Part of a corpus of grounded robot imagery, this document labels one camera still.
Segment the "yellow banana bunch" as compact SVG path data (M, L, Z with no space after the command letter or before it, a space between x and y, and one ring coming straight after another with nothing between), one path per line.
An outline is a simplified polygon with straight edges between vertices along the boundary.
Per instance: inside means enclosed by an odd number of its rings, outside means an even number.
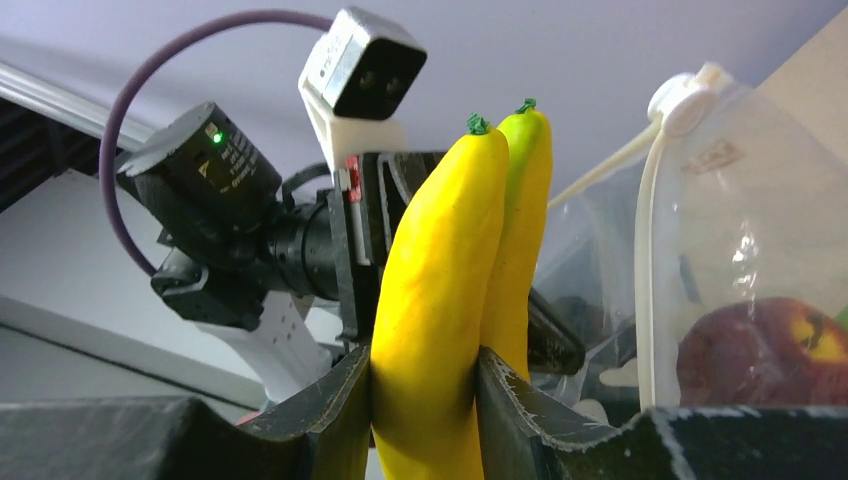
M528 296L544 236L552 130L534 99L478 115L413 195L382 278L372 431L389 479L480 479L481 347L529 375Z

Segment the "clear zip top bag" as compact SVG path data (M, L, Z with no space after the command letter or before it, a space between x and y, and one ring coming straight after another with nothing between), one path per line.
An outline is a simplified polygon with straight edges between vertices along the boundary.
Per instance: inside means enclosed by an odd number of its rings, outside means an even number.
M724 306L789 297L847 328L847 165L721 66L664 82L648 127L548 206L535 288L584 344L561 403L619 425L680 402L678 347Z

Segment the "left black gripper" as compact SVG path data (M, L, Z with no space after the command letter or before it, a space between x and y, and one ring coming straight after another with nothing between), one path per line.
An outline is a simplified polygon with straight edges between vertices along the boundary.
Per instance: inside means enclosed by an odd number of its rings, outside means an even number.
M314 164L284 180L268 230L269 286L337 302L341 339L369 342L399 221L443 156L363 153L334 173Z

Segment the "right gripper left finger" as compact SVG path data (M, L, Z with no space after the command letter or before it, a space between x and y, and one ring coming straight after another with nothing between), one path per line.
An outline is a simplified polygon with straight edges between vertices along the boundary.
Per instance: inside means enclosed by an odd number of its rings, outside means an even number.
M362 479L369 349L234 426L203 401L140 397L4 404L4 479Z

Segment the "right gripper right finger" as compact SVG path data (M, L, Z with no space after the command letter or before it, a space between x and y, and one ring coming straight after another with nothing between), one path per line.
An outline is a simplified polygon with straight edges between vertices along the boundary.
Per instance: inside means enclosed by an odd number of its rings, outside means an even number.
M489 479L844 479L844 407L652 408L620 428L478 356L482 458Z

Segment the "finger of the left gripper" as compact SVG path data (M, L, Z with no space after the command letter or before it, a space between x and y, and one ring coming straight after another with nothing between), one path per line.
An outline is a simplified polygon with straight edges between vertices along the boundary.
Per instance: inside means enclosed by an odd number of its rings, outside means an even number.
M535 288L528 295L527 313L529 370L563 376L577 374L585 363L585 346Z

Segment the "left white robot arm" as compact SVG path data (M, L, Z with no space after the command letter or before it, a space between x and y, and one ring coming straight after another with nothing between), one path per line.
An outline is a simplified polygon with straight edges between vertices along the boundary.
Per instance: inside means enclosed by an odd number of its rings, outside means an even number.
M309 203L295 190L318 163L282 178L216 104L206 102L124 157L120 174L160 222L170 253L151 277L182 319L228 344L279 403L324 376L338 354L305 327L334 301L347 345L371 340L389 246L440 152L362 153Z

